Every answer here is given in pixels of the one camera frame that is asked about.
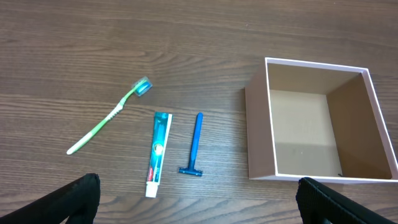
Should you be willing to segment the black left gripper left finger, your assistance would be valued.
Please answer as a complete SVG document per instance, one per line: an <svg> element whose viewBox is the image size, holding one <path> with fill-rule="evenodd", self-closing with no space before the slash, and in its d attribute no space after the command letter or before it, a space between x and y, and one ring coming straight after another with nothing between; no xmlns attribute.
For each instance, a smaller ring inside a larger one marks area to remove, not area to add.
<svg viewBox="0 0 398 224"><path fill-rule="evenodd" d="M98 174L86 174L48 195L1 217L1 223L89 223L100 204Z"/></svg>

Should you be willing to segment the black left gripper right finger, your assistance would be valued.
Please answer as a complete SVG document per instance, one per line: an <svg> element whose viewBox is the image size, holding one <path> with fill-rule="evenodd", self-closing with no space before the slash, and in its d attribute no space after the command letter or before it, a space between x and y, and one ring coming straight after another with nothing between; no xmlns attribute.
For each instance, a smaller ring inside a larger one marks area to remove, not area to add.
<svg viewBox="0 0 398 224"><path fill-rule="evenodd" d="M309 177L298 181L295 198L304 224L392 223L391 220Z"/></svg>

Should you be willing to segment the teal toothpaste tube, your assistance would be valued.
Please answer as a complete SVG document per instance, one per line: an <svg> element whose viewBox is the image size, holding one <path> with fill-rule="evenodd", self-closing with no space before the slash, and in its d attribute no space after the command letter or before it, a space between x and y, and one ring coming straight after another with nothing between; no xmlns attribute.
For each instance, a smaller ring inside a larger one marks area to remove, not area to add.
<svg viewBox="0 0 398 224"><path fill-rule="evenodd" d="M167 147L173 115L170 113L155 112L154 128L149 170L146 181L146 197L156 198L160 185L162 166Z"/></svg>

